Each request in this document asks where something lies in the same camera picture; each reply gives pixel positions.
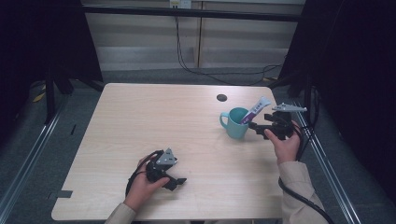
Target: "human hand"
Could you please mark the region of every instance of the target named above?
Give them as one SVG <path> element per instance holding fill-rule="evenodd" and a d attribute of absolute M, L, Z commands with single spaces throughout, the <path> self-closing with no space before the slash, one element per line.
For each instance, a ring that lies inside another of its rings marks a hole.
<path fill-rule="evenodd" d="M 141 159 L 137 166 L 143 162 L 145 158 Z M 148 181 L 146 176 L 146 166 L 143 164 L 138 175 L 134 178 L 134 182 L 123 203 L 128 205 L 134 211 L 137 211 L 155 192 L 156 189 L 164 186 L 170 179 L 168 177 L 161 178 L 154 183 Z"/>
<path fill-rule="evenodd" d="M 300 146 L 300 137 L 297 132 L 293 132 L 290 138 L 286 140 L 279 140 L 270 130 L 264 130 L 265 135 L 274 144 L 275 154 L 277 157 L 277 164 L 285 161 L 296 161 L 297 152 Z"/>

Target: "sleeve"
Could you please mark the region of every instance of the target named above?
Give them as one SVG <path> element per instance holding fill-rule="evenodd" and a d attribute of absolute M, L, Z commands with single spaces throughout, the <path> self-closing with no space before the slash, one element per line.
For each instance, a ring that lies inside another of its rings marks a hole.
<path fill-rule="evenodd" d="M 120 203 L 114 209 L 110 217 L 108 217 L 106 224 L 130 224 L 134 220 L 135 212 L 125 203 Z"/>
<path fill-rule="evenodd" d="M 323 209 L 318 195 L 312 186 L 311 178 L 304 163 L 287 161 L 279 164 L 280 178 L 289 189 L 304 196 L 309 201 Z M 283 192 L 282 217 L 284 224 L 320 224 L 327 223 L 326 219 L 308 205 L 292 198 Z"/>

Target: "wall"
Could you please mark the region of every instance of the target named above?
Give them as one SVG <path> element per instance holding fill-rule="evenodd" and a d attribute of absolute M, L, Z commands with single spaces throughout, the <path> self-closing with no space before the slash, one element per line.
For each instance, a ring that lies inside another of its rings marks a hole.
<path fill-rule="evenodd" d="M 304 6 L 301 0 L 231 1 L 193 1 L 192 8 L 299 15 Z M 169 1 L 163 0 L 82 3 L 169 7 Z M 91 13 L 86 17 L 102 70 L 180 67 L 175 18 Z M 199 18 L 178 18 L 178 24 L 181 54 L 188 67 L 261 67 L 283 63 L 296 27 L 295 22 Z"/>

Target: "metal frame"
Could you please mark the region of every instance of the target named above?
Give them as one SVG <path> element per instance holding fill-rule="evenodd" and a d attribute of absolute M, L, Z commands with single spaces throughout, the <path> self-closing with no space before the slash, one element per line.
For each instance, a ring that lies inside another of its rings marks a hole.
<path fill-rule="evenodd" d="M 300 103 L 294 102 L 294 105 L 301 107 Z M 297 113 L 298 119 L 301 122 L 303 126 L 306 126 L 307 123 L 304 119 L 304 115 L 302 112 Z M 356 212 L 355 206 L 352 204 L 352 202 L 349 200 L 349 197 L 347 196 L 347 192 L 344 190 L 343 186 L 341 185 L 340 180 L 337 177 L 337 174 L 335 173 L 334 169 L 332 168 L 332 164 L 329 161 L 329 158 L 327 157 L 322 145 L 320 144 L 317 136 L 315 133 L 309 129 L 304 129 L 305 133 L 308 136 L 312 136 L 310 143 L 311 147 L 314 149 L 314 152 L 318 158 L 319 164 L 326 175 L 326 178 L 330 184 L 330 187 L 332 188 L 332 192 L 335 195 L 335 198 L 338 201 L 338 204 L 340 204 L 340 207 L 346 216 L 346 220 L 348 223 L 351 224 L 360 224 L 361 220 L 358 217 L 358 214 Z"/>
<path fill-rule="evenodd" d="M 195 18 L 218 18 L 218 19 L 235 19 L 235 20 L 252 20 L 252 21 L 315 21 L 313 18 L 303 18 L 300 15 L 290 14 L 270 14 L 270 13 L 252 13 L 236 11 L 218 11 L 204 9 L 185 9 L 185 8 L 165 8 L 165 7 L 119 7 L 105 5 L 57 5 L 57 6 L 39 6 L 43 9 L 62 8 L 68 10 L 82 10 L 86 13 L 105 13 L 105 14 L 123 14 L 123 15 L 147 15 L 147 16 L 178 16 L 178 17 L 195 17 Z"/>
<path fill-rule="evenodd" d="M 67 104 L 68 96 L 64 95 L 64 98 L 60 102 L 60 108 L 55 112 L 53 119 L 42 129 L 38 136 L 35 144 L 33 145 L 29 155 L 23 163 L 21 169 L 18 171 L 15 178 L 12 180 L 11 185 L 4 193 L 0 201 L 0 224 L 4 224 L 7 221 L 15 202 L 18 200 L 27 179 L 32 173 L 35 164 L 38 161 L 44 147 L 46 146 L 50 136 L 58 123 L 61 112 L 64 110 Z"/>

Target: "black cable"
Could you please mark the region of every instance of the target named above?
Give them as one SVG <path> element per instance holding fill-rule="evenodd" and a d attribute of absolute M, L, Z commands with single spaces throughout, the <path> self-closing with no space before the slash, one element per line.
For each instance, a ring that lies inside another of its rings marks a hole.
<path fill-rule="evenodd" d="M 130 179 L 135 178 L 137 175 L 144 173 L 143 172 L 139 172 L 140 168 L 142 168 L 142 166 L 148 162 L 152 156 L 154 156 L 155 154 L 158 154 L 159 152 L 161 152 L 160 150 L 154 151 L 151 154 L 149 154 L 145 159 L 142 160 L 142 162 L 140 162 L 140 164 L 137 166 L 136 170 L 134 171 L 134 173 L 131 175 Z"/>
<path fill-rule="evenodd" d="M 304 96 L 305 99 L 304 99 L 304 102 L 305 102 L 305 107 L 308 108 L 307 122 L 310 125 L 311 125 L 311 118 L 310 118 L 309 109 L 310 109 L 310 104 L 311 104 L 311 102 L 310 102 L 310 100 L 311 100 L 311 97 L 310 97 L 311 96 L 310 95 L 311 94 L 311 89 L 310 89 L 310 87 L 312 87 L 312 75 L 313 75 L 312 72 L 315 71 L 315 70 L 318 70 L 318 65 L 320 64 L 321 60 L 323 60 L 323 58 L 324 58 L 325 52 L 326 52 L 327 48 L 330 45 L 330 40 L 331 40 L 331 37 L 333 36 L 333 32 L 335 30 L 335 25 L 337 23 L 338 17 L 340 15 L 340 12 L 343 9 L 345 3 L 346 3 L 346 0 L 342 0 L 339 8 L 335 12 L 334 20 L 332 21 L 332 25 L 331 25 L 329 34 L 327 35 L 327 38 L 326 38 L 325 43 L 323 45 L 323 48 L 322 48 L 322 50 L 320 51 L 320 53 L 318 55 L 317 61 L 314 62 L 316 64 L 313 65 L 314 68 L 311 68 L 310 71 L 308 71 L 308 74 L 307 74 L 307 77 L 306 77 L 306 82 L 307 83 L 306 83 L 306 88 L 305 88 L 305 96 Z"/>
<path fill-rule="evenodd" d="M 284 125 L 289 125 L 287 121 L 285 121 L 284 119 L 282 119 L 282 118 L 280 118 L 278 116 L 273 116 L 273 118 L 275 118 L 277 121 L 280 121 L 280 122 L 284 123 Z M 304 149 L 305 149 L 306 145 L 304 147 L 304 137 L 303 137 L 303 134 L 302 134 L 302 130 L 299 128 L 299 126 L 293 124 L 292 128 L 293 128 L 293 131 L 296 132 L 296 134 L 300 138 L 300 145 L 299 145 L 299 148 L 298 148 L 298 151 L 297 151 L 297 155 L 296 155 L 296 160 L 299 161 L 300 158 L 303 156 Z M 309 207 L 311 207 L 312 209 L 317 211 L 319 214 L 321 214 L 326 219 L 326 221 L 328 223 L 333 224 L 332 219 L 330 218 L 329 215 L 327 215 L 327 213 L 323 209 L 321 209 L 319 206 L 317 206 L 313 202 L 311 202 L 308 199 L 306 199 L 304 196 L 302 196 L 302 195 L 296 193 L 295 191 L 293 191 L 292 189 L 289 189 L 288 187 L 286 187 L 281 178 L 279 178 L 278 184 L 291 197 L 293 197 L 294 199 L 296 199 L 296 200 L 298 200 L 298 201 L 300 201 L 302 203 L 305 203 L 306 205 L 308 205 Z"/>
<path fill-rule="evenodd" d="M 332 218 L 329 215 L 327 215 L 327 213 L 323 209 L 321 209 L 319 206 L 317 206 L 316 204 L 312 203 L 311 201 L 309 201 L 305 197 L 301 196 L 300 194 L 298 194 L 298 193 L 294 192 L 293 190 L 289 189 L 288 187 L 286 187 L 281 178 L 279 178 L 278 184 L 291 197 L 293 197 L 294 199 L 296 199 L 296 200 L 308 205 L 309 207 L 311 207 L 312 209 L 317 211 L 319 214 L 321 214 L 324 217 L 324 219 L 326 219 L 326 221 L 329 224 L 333 224 L 334 223 L 332 221 Z"/>
<path fill-rule="evenodd" d="M 315 116 L 314 116 L 314 121 L 310 122 L 310 124 L 308 124 L 307 126 L 303 127 L 304 129 L 308 129 L 308 139 L 305 142 L 305 145 L 299 149 L 298 153 L 297 153 L 297 161 L 299 161 L 301 159 L 301 157 L 304 154 L 304 151 L 306 149 L 306 147 L 308 146 L 308 143 L 311 141 L 312 136 L 313 136 L 313 132 L 315 130 L 316 124 L 318 122 L 318 115 L 319 115 L 319 109 L 320 109 L 320 96 L 318 94 L 318 90 L 316 89 L 315 86 L 312 87 L 314 89 L 314 112 L 315 112 Z"/>
<path fill-rule="evenodd" d="M 136 175 L 140 175 L 140 174 L 143 174 L 143 173 L 146 173 L 146 171 L 137 172 Z"/>
<path fill-rule="evenodd" d="M 253 85 L 256 85 L 256 84 L 262 82 L 262 80 L 265 78 L 266 72 L 269 72 L 271 70 L 274 70 L 274 69 L 282 66 L 282 64 L 267 65 L 263 68 L 263 70 L 261 72 L 252 72 L 252 73 L 242 73 L 242 72 L 240 72 L 240 73 L 202 73 L 202 72 L 192 71 L 185 64 L 183 55 L 181 52 L 180 35 L 179 35 L 179 28 L 178 28 L 178 17 L 177 16 L 175 16 L 175 23 L 176 23 L 176 28 L 177 28 L 177 60 L 178 60 L 178 63 L 180 64 L 180 66 L 187 72 L 190 72 L 190 73 L 193 73 L 193 74 L 199 75 L 199 76 L 211 77 L 211 78 L 215 79 L 216 81 L 219 81 L 219 82 L 231 85 L 231 86 L 253 86 Z M 212 76 L 216 76 L 216 75 L 259 75 L 259 74 L 262 74 L 262 77 L 258 81 L 255 81 L 255 82 L 249 83 L 249 84 L 235 84 L 235 83 L 221 80 L 217 77 L 212 77 Z"/>

